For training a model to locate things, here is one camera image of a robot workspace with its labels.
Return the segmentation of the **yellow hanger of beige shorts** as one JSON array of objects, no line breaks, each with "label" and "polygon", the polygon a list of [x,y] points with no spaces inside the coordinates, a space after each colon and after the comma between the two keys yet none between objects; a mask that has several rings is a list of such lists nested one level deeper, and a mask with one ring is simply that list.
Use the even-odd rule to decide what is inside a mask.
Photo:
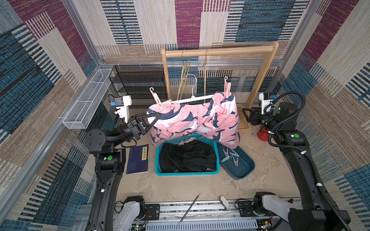
[{"label": "yellow hanger of beige shorts", "polygon": [[179,89],[178,89],[176,100],[181,100],[183,97],[183,92],[185,90],[185,86],[187,82],[187,75],[189,74],[189,72],[190,72],[190,61],[187,61],[187,63],[185,64],[183,60],[183,68],[182,68],[180,84],[179,84]]}]

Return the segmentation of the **pink clothespin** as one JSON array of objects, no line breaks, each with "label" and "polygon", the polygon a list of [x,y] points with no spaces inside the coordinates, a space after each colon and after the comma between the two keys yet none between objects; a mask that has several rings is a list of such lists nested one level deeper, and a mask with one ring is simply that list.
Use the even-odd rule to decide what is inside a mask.
[{"label": "pink clothespin", "polygon": [[155,100],[155,103],[156,105],[158,106],[159,109],[162,109],[163,108],[163,104],[159,98],[159,96],[157,95],[157,93],[154,92],[154,88],[153,87],[150,87],[149,88],[154,100]]},{"label": "pink clothespin", "polygon": [[231,95],[231,82],[228,82],[228,77],[224,77],[224,96],[228,98]]}]

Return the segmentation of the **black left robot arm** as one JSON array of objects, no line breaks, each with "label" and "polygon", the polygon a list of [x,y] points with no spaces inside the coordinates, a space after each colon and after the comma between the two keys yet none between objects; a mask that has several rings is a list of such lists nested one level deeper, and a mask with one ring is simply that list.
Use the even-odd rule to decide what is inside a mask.
[{"label": "black left robot arm", "polygon": [[97,176],[87,231],[129,231],[135,219],[146,216],[144,198],[130,196],[124,201],[118,216],[114,217],[118,187],[126,163],[125,149],[117,149],[116,146],[140,139],[160,117],[159,113],[137,114],[111,131],[94,129],[87,133],[85,142],[89,153],[95,157]]}]

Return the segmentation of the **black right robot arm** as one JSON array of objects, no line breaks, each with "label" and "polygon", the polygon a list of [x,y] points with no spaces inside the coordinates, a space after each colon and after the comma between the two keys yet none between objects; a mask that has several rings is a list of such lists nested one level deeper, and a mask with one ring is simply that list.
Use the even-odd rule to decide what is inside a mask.
[{"label": "black right robot arm", "polygon": [[296,129],[305,97],[296,91],[281,96],[265,92],[259,95],[259,100],[260,107],[244,108],[242,112],[248,123],[267,130],[268,144],[283,154],[299,189],[301,205],[295,206],[271,192],[257,192],[251,202],[253,213],[277,215],[289,223],[293,231],[349,231],[349,213],[340,210],[330,196],[306,136]]}]

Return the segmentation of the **white hanger of pink shorts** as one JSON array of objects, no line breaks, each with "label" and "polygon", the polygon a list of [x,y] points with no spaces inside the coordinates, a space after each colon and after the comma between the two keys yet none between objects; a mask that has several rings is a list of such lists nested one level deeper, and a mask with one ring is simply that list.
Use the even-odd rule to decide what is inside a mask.
[{"label": "white hanger of pink shorts", "polygon": [[196,101],[206,101],[207,99],[212,99],[214,94],[212,95],[206,95],[206,96],[195,96],[194,94],[194,88],[198,85],[198,78],[194,74],[188,74],[187,77],[192,76],[195,79],[195,84],[191,88],[191,97],[181,100],[172,101],[170,100],[171,104],[185,104],[190,102],[196,102]]}]

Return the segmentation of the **black shorts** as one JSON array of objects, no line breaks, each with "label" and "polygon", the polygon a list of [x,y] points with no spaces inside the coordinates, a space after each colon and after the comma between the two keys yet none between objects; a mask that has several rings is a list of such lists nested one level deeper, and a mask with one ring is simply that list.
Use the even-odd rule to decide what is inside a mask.
[{"label": "black shorts", "polygon": [[217,169],[214,149],[199,140],[184,144],[165,143],[159,153],[163,173],[211,172]]}]

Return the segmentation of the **mint clothespin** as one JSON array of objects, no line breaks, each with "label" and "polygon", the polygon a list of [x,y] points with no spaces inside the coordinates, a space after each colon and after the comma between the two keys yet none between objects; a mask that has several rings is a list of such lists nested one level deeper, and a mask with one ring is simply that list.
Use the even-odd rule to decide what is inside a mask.
[{"label": "mint clothespin", "polygon": [[230,149],[230,154],[235,156],[235,157],[239,157],[239,154],[233,149]]},{"label": "mint clothespin", "polygon": [[233,160],[233,157],[232,157],[232,156],[227,156],[227,157],[223,158],[223,159],[221,160],[221,162],[222,162],[222,163],[224,163],[224,162],[226,162],[226,161],[228,161],[228,160]]}]

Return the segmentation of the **beige shorts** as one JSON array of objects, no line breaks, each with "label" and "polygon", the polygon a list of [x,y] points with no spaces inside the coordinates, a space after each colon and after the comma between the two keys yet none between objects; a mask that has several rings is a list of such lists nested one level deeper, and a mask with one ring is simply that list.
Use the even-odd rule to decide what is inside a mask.
[{"label": "beige shorts", "polygon": [[191,138],[189,138],[188,140],[184,140],[184,141],[181,141],[180,143],[179,143],[179,145],[184,145],[184,144],[186,144],[186,143],[189,143],[189,142],[192,142],[192,141],[196,141],[197,139],[195,138],[195,137],[191,137]]}]

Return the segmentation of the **yellow hanger of black shorts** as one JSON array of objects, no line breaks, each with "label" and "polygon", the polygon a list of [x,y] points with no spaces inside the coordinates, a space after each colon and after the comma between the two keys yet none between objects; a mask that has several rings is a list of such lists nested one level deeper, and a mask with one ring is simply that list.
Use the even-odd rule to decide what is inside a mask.
[{"label": "yellow hanger of black shorts", "polygon": [[203,95],[204,96],[206,96],[207,54],[208,54],[208,49],[205,52],[205,58],[204,58],[204,70],[203,70]]}]

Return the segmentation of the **pink patterned shorts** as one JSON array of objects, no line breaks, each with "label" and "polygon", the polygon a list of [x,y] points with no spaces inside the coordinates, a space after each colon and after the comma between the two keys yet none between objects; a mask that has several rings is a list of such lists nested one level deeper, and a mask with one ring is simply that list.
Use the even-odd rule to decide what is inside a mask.
[{"label": "pink patterned shorts", "polygon": [[161,117],[151,129],[152,144],[156,147],[165,141],[197,133],[235,149],[240,144],[239,115],[233,93],[217,92],[208,103],[200,105],[172,104],[170,101],[150,106],[147,114]]}]

